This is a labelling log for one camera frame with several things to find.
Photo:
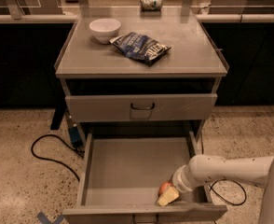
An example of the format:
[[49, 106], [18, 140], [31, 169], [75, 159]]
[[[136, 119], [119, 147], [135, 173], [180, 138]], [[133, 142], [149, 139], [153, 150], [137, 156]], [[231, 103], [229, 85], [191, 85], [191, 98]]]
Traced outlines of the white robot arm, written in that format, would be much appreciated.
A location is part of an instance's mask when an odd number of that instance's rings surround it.
[[181, 193], [222, 180], [262, 188], [258, 224], [274, 224], [274, 156], [227, 160], [220, 156], [196, 155], [160, 186], [157, 205], [166, 206]]

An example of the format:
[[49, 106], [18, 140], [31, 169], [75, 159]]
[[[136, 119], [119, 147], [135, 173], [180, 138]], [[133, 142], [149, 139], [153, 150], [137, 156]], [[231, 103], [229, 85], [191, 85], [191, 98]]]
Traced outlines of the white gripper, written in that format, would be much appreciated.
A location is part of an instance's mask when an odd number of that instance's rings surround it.
[[188, 179], [189, 174], [189, 167], [187, 165], [183, 165], [178, 168], [173, 173], [171, 178], [171, 182], [174, 187], [167, 187], [162, 195], [158, 196], [157, 205], [166, 206], [169, 203], [175, 201], [179, 197], [179, 192], [191, 192], [194, 187], [192, 186], [192, 180]]

